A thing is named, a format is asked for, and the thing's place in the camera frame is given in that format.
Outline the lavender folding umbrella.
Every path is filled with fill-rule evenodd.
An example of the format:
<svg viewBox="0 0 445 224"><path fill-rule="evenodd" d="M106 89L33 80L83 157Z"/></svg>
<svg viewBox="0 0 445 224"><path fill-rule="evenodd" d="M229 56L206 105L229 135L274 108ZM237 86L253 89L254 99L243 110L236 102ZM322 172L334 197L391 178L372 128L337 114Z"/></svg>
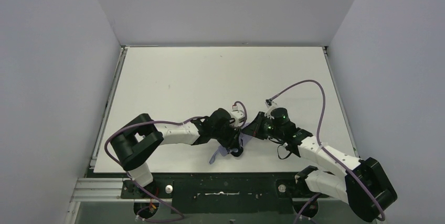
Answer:
<svg viewBox="0 0 445 224"><path fill-rule="evenodd" d="M238 142L234 147L223 147L220 145L209 159L209 165L212 165L215 162L217 156L224 157L231 154L235 157L239 157L243 153L243 149L246 144L252 139L252 136L245 133L240 133L238 136Z"/></svg>

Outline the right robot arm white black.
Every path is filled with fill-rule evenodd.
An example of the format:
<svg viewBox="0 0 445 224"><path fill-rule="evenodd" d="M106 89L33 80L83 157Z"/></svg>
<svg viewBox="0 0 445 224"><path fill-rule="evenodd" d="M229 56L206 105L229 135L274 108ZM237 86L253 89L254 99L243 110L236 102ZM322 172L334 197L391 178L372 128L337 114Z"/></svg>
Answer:
<svg viewBox="0 0 445 224"><path fill-rule="evenodd" d="M259 112L242 133L260 140L275 139L292 154L314 162L315 166L296 174L296 185L348 204L363 221L374 221L398 198L376 159L364 160L319 143L311 132L290 121L285 108Z"/></svg>

